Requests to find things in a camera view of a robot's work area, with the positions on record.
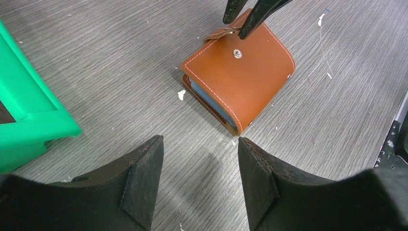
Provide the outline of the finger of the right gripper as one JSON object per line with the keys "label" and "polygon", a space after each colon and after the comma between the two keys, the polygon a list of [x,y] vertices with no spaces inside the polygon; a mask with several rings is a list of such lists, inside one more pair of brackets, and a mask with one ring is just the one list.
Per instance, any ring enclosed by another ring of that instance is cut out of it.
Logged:
{"label": "finger of the right gripper", "polygon": [[238,33],[239,38],[245,40],[269,16],[291,1],[292,0],[258,0],[242,25]]}
{"label": "finger of the right gripper", "polygon": [[232,23],[239,15],[248,0],[228,0],[225,8],[223,23]]}

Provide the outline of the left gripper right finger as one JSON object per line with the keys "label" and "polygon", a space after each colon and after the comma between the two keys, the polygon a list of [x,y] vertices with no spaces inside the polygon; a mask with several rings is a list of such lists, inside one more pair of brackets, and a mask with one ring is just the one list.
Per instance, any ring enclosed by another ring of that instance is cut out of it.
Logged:
{"label": "left gripper right finger", "polygon": [[407,168],[325,179],[240,137],[238,159],[252,231],[405,231]]}

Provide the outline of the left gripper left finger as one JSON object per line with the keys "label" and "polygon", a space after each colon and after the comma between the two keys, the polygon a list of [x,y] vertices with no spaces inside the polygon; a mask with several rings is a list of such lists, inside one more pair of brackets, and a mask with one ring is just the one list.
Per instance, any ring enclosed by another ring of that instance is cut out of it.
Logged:
{"label": "left gripper left finger", "polygon": [[3,231],[149,231],[164,159],[155,135],[130,153],[70,182],[0,176]]}

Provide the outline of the brown leather card holder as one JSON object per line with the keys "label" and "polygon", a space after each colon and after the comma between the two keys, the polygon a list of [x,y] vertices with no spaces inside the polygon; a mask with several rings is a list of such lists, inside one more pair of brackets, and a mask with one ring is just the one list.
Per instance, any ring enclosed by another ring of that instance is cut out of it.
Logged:
{"label": "brown leather card holder", "polygon": [[242,134],[295,71],[293,57],[265,24],[239,38],[250,13],[247,9],[213,31],[181,64],[185,86],[234,136]]}

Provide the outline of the green plastic card bin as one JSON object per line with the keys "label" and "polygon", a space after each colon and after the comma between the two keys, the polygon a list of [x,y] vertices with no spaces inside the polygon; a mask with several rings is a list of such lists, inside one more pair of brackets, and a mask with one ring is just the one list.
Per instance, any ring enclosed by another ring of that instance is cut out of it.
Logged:
{"label": "green plastic card bin", "polygon": [[0,25],[0,109],[11,118],[0,125],[0,171],[11,172],[44,154],[46,142],[82,130]]}

